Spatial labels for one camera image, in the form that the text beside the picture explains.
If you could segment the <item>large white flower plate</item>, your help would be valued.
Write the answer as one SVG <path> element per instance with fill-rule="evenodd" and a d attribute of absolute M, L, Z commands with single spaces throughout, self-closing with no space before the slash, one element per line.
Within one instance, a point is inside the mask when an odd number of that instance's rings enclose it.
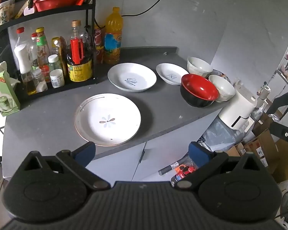
<path fill-rule="evenodd" d="M 78 134 L 97 146 L 113 147 L 129 141 L 141 124 L 139 108 L 119 94 L 97 94 L 83 101 L 74 116 Z"/>

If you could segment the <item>white ceramic bowl front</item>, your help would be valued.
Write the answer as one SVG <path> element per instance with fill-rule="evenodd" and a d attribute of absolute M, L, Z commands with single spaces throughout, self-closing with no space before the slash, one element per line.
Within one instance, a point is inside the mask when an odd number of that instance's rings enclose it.
<path fill-rule="evenodd" d="M 233 85 L 223 77 L 210 75 L 209 81 L 217 88 L 219 92 L 216 102 L 226 102 L 236 94 L 236 90 Z"/>

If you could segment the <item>white ceramic bowl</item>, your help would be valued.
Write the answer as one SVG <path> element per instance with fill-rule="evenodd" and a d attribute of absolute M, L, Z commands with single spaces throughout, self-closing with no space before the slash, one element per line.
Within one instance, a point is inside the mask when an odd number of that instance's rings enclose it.
<path fill-rule="evenodd" d="M 202 59 L 188 57 L 187 70 L 190 74 L 207 77 L 213 71 L 213 67 Z"/>
<path fill-rule="evenodd" d="M 219 92 L 216 102 L 226 102 L 236 94 L 236 90 L 233 85 L 223 77 L 210 75 L 209 81 L 217 88 Z"/>

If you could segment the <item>red and black bowl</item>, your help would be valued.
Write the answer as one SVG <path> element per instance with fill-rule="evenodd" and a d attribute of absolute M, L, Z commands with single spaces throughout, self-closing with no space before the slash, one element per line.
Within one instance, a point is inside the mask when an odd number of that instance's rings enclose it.
<path fill-rule="evenodd" d="M 196 74 L 186 74 L 181 78 L 180 93 L 190 106 L 196 108 L 210 106 L 219 97 L 217 88 Z"/>

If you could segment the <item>white ceramic bowl back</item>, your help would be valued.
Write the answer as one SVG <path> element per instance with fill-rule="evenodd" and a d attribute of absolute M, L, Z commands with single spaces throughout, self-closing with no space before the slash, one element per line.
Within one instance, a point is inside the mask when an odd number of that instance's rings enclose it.
<path fill-rule="evenodd" d="M 213 67 L 202 59 L 188 57 L 187 70 L 190 74 L 207 77 L 213 71 Z"/>

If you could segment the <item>small white bakery plate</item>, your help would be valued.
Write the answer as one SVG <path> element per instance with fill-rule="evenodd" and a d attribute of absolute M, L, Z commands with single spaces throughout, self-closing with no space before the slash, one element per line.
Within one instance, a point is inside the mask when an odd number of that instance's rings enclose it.
<path fill-rule="evenodd" d="M 170 85 L 181 85 L 181 79 L 188 72 L 182 67 L 172 63 L 160 63 L 156 66 L 158 75 Z"/>

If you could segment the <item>white plate blue script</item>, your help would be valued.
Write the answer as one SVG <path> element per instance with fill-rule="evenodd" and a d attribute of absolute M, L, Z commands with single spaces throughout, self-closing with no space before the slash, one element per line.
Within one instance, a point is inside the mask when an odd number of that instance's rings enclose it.
<path fill-rule="evenodd" d="M 156 74 L 150 68 L 137 63 L 120 63 L 108 71 L 108 80 L 118 89 L 143 92 L 154 86 Z"/>

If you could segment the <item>cardboard boxes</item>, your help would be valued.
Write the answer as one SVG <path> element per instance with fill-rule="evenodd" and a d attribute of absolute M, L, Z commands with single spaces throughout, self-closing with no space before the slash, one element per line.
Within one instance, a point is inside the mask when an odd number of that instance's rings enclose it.
<path fill-rule="evenodd" d="M 248 143 L 232 146 L 227 154 L 240 157 L 247 152 L 255 154 L 277 183 L 288 180 L 288 142 L 283 139 L 275 141 L 268 128 Z"/>

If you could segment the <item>green carton box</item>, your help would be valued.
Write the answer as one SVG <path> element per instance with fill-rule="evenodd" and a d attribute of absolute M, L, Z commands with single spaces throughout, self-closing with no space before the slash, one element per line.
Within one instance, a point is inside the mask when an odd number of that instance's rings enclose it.
<path fill-rule="evenodd" d="M 20 110 L 19 100 L 11 86 L 10 77 L 6 71 L 0 72 L 0 113 L 8 116 Z"/>

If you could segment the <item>small white pill jar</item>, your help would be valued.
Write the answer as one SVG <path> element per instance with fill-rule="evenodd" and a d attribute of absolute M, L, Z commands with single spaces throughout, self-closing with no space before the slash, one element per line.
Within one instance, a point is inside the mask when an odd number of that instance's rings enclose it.
<path fill-rule="evenodd" d="M 53 88 L 59 88 L 65 85 L 63 71 L 61 69 L 55 69 L 51 71 L 50 79 L 51 79 Z"/>

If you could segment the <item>brown pot with trash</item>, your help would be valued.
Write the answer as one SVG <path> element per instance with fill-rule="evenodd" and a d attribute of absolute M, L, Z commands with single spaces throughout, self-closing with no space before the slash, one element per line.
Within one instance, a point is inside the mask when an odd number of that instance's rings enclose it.
<path fill-rule="evenodd" d="M 228 82 L 231 83 L 231 81 L 230 81 L 230 79 L 227 77 L 227 75 L 224 74 L 223 72 L 219 71 L 219 70 L 214 69 L 214 70 L 210 73 L 210 75 L 220 76 L 220 77 L 224 78 L 225 80 L 227 80 Z"/>

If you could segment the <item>black metal shelf rack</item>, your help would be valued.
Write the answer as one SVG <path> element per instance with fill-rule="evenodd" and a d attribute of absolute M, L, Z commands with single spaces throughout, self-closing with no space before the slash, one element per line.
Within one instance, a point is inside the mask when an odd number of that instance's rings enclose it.
<path fill-rule="evenodd" d="M 9 22 L 5 22 L 0 25 L 0 61 L 3 60 L 3 57 L 7 57 L 7 60 L 11 61 L 11 64 L 8 64 L 7 67 L 11 68 L 12 76 L 20 78 L 20 71 L 17 71 L 17 63 L 14 60 L 14 54 L 12 54 L 12 45 L 9 38 L 8 28 L 17 26 L 25 23 L 29 25 L 29 28 L 36 29 L 40 26 L 44 26 L 46 30 L 46 37 L 50 39 L 50 36 L 63 36 L 67 42 L 67 33 L 70 33 L 72 19 L 75 19 L 76 15 L 80 15 L 78 11 L 85 11 L 85 21 L 84 21 L 84 29 L 89 33 L 89 37 L 94 41 L 94 16 L 96 9 L 96 0 L 92 0 L 91 4 L 84 0 L 82 5 L 71 5 L 60 8 L 54 8 L 50 10 L 45 10 L 41 12 L 36 12 L 34 14 L 28 16 L 22 16 L 17 19 L 11 19 Z M 88 17 L 91 15 L 91 25 L 88 24 Z M 93 50 L 93 76 L 88 80 L 81 81 L 79 84 L 73 81 L 67 81 L 67 87 L 64 86 L 62 89 L 50 88 L 50 91 L 42 92 L 40 95 L 25 95 L 25 91 L 23 87 L 16 87 L 16 95 L 20 102 L 35 100 L 39 97 L 47 96 L 49 94 L 55 94 L 57 92 L 75 89 L 82 86 L 92 85 L 98 83 L 98 74 L 94 69 L 97 66 L 97 52 L 96 52 L 96 44 L 92 42 L 92 50 Z"/>

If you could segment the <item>orange juice bottle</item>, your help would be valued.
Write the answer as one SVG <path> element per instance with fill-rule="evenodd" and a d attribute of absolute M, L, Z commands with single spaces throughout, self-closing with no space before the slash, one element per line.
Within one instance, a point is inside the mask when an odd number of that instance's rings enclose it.
<path fill-rule="evenodd" d="M 121 41 L 123 30 L 123 17 L 119 7 L 113 7 L 112 13 L 105 21 L 104 34 L 104 61 L 115 65 L 120 60 Z"/>

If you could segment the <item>red cap vinegar bottle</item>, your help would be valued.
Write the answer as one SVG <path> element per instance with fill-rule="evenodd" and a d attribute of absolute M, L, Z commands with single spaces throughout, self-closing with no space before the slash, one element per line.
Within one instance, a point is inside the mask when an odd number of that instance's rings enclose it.
<path fill-rule="evenodd" d="M 24 32 L 24 27 L 17 28 L 17 42 L 15 44 L 15 47 L 26 46 L 26 48 L 28 48 L 28 41 Z"/>

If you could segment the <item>red chip can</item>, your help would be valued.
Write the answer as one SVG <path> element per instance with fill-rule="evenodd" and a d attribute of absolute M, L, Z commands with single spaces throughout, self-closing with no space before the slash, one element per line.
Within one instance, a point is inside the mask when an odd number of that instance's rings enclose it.
<path fill-rule="evenodd" d="M 102 40 L 102 30 L 97 25 L 94 25 L 94 40 L 97 51 L 97 63 L 103 64 L 104 47 Z"/>

